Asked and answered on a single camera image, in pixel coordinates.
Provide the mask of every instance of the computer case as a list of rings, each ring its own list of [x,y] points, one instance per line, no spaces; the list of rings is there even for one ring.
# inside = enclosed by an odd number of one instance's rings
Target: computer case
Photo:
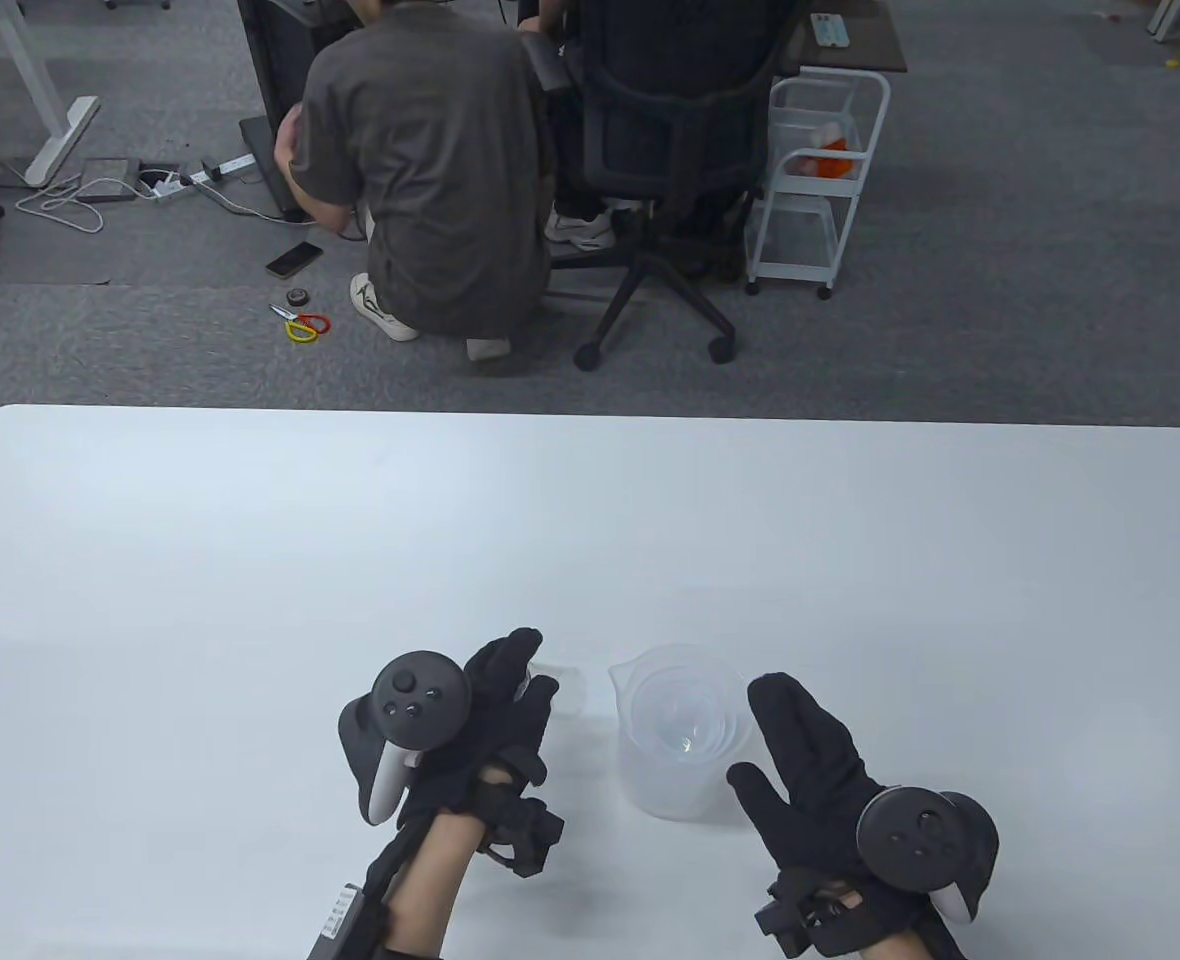
[[[275,204],[288,219],[304,219],[288,183],[274,164],[278,123],[301,101],[306,74],[324,46],[362,26],[346,0],[238,0],[248,51],[253,54],[264,116],[240,121],[243,140]]]

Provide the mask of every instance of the orange object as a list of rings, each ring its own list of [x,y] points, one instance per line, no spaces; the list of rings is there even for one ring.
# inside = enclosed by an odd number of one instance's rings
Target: orange object
[[[840,137],[827,143],[822,150],[847,150],[847,137]],[[852,173],[856,164],[852,160],[838,160],[835,157],[796,156],[786,167],[791,177],[820,177],[826,180],[840,180]]]

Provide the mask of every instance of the smartphone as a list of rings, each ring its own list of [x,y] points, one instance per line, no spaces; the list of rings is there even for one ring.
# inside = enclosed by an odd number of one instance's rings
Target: smartphone
[[[288,280],[289,276],[301,272],[322,255],[324,255],[324,251],[322,251],[321,246],[302,242],[282,257],[271,259],[269,264],[266,264],[266,270],[269,270],[273,276],[278,276],[280,280]]]

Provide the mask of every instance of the black office chair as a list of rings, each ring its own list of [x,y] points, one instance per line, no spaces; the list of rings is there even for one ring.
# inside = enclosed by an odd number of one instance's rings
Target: black office chair
[[[806,0],[581,0],[581,40],[560,75],[553,47],[526,35],[540,84],[581,96],[581,150],[560,145],[578,188],[643,200],[636,223],[605,251],[557,257],[553,269],[627,267],[594,338],[577,349],[582,370],[599,366],[604,337],[648,275],[658,276],[719,336],[715,364],[736,356],[736,329],[690,280],[714,265],[740,278],[742,234],[768,153],[768,94]],[[570,86],[572,92],[564,92]],[[730,224],[693,234],[700,197],[741,195]]]

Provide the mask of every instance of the shoe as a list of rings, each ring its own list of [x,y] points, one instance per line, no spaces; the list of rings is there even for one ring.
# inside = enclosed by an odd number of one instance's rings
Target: shoe
[[[372,288],[372,283],[367,280],[367,274],[354,274],[350,278],[350,302],[354,308],[372,323],[380,326],[381,333],[392,340],[396,340],[398,343],[407,343],[408,340],[415,340],[420,337],[420,333],[413,330],[411,326],[401,324],[398,320],[394,320],[393,314],[385,311],[381,307],[380,301],[376,298],[376,291]]]
[[[509,356],[509,340],[466,340],[466,356],[472,361],[500,360]]]
[[[594,221],[578,221],[552,210],[545,221],[545,238],[552,243],[571,243],[581,251],[608,250],[617,242],[612,234],[612,212],[604,210]]]

